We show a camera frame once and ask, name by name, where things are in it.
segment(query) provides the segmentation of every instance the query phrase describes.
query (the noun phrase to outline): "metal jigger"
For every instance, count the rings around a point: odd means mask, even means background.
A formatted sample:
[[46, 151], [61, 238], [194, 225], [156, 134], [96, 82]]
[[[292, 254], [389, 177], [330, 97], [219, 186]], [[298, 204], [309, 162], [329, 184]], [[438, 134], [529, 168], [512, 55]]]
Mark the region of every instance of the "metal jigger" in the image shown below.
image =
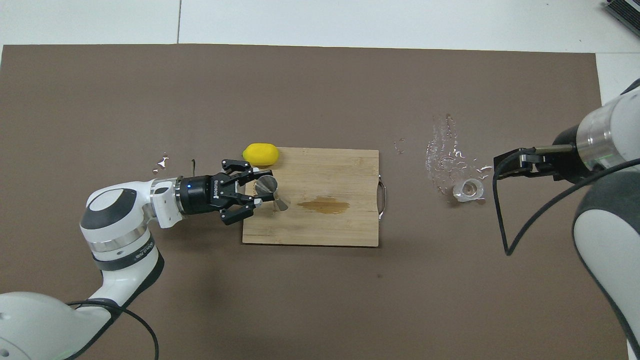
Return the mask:
[[273, 193], [273, 197], [275, 198], [273, 203], [276, 206], [276, 209], [279, 211], [285, 211], [289, 209], [289, 205], [284, 199], [281, 199], [278, 194], [278, 181], [275, 177], [271, 175], [265, 175], [260, 177], [255, 181], [255, 192], [257, 195], [264, 195], [268, 193]]

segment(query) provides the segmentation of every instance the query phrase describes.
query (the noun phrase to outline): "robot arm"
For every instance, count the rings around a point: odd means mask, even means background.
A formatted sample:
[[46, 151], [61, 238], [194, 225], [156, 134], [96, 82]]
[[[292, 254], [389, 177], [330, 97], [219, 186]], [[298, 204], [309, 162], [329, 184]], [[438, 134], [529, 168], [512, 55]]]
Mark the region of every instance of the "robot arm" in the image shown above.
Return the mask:
[[[271, 171], [245, 161], [223, 160], [222, 165], [223, 172], [213, 176], [124, 183], [91, 194], [80, 228], [103, 283], [88, 300], [104, 305], [71, 309], [42, 294], [2, 294], [0, 351], [11, 360], [75, 359], [118, 318], [113, 306], [126, 308], [160, 276], [164, 260], [148, 228], [151, 220], [168, 228], [186, 215], [219, 211], [229, 225], [274, 199], [272, 193], [238, 193], [239, 186]], [[229, 209], [234, 205], [239, 209]]]
[[629, 358], [640, 357], [640, 172], [603, 177], [573, 223], [575, 248], [625, 331]]
[[[562, 132], [550, 147], [516, 149], [494, 158], [496, 210], [505, 253], [546, 209], [597, 179], [573, 225], [576, 250], [609, 300], [627, 337], [629, 358], [640, 358], [640, 79], [621, 96]], [[544, 205], [506, 242], [496, 182], [513, 176], [553, 176], [575, 183]]]

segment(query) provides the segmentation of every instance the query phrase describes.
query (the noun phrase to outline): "yellow lemon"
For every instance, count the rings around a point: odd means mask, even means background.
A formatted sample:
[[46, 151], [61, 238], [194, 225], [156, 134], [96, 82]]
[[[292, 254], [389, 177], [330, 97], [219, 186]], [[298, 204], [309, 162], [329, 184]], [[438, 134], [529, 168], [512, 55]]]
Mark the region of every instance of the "yellow lemon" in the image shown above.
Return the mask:
[[273, 165], [280, 152], [272, 143], [253, 143], [242, 152], [242, 157], [253, 166]]

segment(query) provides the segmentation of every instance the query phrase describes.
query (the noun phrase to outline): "cutting board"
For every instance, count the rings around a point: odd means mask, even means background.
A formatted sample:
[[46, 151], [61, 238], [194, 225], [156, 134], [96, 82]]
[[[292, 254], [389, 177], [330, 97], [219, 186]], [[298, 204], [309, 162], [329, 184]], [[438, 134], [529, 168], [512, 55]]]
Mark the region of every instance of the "cutting board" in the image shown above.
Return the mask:
[[[265, 169], [289, 209], [272, 202], [244, 220], [243, 243], [378, 246], [378, 151], [279, 147]], [[255, 195], [255, 182], [245, 187]]]

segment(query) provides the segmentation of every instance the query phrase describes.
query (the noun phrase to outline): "brown surface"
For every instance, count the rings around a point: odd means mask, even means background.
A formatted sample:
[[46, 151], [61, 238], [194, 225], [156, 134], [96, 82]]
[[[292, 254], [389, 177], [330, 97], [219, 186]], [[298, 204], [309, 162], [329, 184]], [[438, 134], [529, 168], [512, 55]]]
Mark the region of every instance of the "brown surface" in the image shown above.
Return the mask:
[[[426, 177], [431, 121], [489, 164], [549, 144], [599, 106], [593, 54], [231, 45], [5, 46], [0, 292], [77, 300], [100, 285], [78, 228], [103, 186], [220, 169], [252, 142], [379, 149], [380, 248], [243, 245], [193, 216], [152, 230], [166, 260], [131, 306], [164, 359], [623, 359], [623, 333], [573, 249], [581, 194], [502, 253], [490, 204]], [[393, 141], [406, 138], [404, 153]], [[501, 184], [508, 233], [567, 187]], [[122, 318], [87, 359], [146, 359]]]
[[[377, 150], [279, 147], [270, 166], [286, 211], [273, 203], [243, 224], [243, 243], [378, 246]], [[246, 191], [255, 194], [254, 183]]]

